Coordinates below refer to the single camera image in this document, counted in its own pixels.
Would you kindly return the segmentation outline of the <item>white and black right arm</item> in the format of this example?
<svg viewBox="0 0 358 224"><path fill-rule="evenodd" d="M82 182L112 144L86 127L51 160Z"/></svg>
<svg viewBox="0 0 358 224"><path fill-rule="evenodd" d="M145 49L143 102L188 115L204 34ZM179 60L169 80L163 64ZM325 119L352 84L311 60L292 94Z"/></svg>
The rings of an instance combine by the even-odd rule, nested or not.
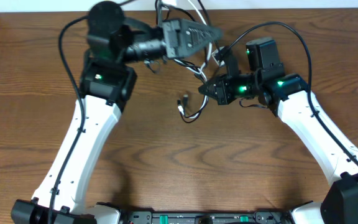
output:
<svg viewBox="0 0 358 224"><path fill-rule="evenodd" d="M270 37L246 44L251 72L241 74L233 55L227 72L201 85L199 92L228 105L257 98L301 139L322 169L330 190L321 203L308 202L288 212L282 223L358 223L358 148L324 112L298 74L287 75Z"/></svg>

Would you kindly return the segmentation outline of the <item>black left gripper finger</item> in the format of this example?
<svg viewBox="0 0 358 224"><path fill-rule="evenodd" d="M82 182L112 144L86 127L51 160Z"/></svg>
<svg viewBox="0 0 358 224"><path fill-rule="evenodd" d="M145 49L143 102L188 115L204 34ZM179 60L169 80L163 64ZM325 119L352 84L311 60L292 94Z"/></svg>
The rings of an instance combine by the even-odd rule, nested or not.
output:
<svg viewBox="0 0 358 224"><path fill-rule="evenodd" d="M223 36L221 29L205 24L185 20L185 34L189 39L220 39Z"/></svg>
<svg viewBox="0 0 358 224"><path fill-rule="evenodd" d="M209 43L219 40L218 35L191 34L191 54L195 54L207 47Z"/></svg>

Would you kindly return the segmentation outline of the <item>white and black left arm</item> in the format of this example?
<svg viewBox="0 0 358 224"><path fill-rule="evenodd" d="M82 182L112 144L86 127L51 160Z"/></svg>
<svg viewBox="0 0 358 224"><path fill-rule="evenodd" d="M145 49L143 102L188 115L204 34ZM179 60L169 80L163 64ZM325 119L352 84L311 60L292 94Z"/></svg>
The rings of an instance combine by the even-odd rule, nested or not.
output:
<svg viewBox="0 0 358 224"><path fill-rule="evenodd" d="M73 82L77 97L70 127L57 156L30 200L17 200L14 223L119 223L118 209L86 206L86 192L104 143L131 97L137 74L132 62L181 59L222 37L205 21L168 19L155 27L127 17L123 5L103 1L83 20L88 25L84 67Z"/></svg>

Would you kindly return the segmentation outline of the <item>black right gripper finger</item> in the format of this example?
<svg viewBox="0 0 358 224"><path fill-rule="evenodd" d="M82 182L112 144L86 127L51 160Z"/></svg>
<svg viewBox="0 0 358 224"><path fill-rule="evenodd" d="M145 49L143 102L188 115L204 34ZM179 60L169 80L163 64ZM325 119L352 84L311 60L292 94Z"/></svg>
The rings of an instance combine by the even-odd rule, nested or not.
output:
<svg viewBox="0 0 358 224"><path fill-rule="evenodd" d="M216 82L214 80L208 80L204 84L198 87L199 92L215 92Z"/></svg>
<svg viewBox="0 0 358 224"><path fill-rule="evenodd" d="M215 89L199 89L199 93L214 100L218 100L217 91Z"/></svg>

